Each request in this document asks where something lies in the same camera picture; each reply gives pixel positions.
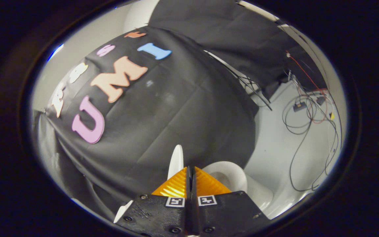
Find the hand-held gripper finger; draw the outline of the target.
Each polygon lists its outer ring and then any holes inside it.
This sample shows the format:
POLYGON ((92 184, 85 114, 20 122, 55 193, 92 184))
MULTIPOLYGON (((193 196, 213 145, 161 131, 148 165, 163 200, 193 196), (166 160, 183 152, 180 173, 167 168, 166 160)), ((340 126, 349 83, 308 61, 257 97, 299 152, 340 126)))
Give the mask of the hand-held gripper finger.
POLYGON ((271 220, 242 190, 232 192, 200 168, 191 168, 191 234, 199 237, 251 237, 271 220))
POLYGON ((183 168, 150 194, 121 206, 114 224, 145 237, 185 237, 191 172, 183 168))

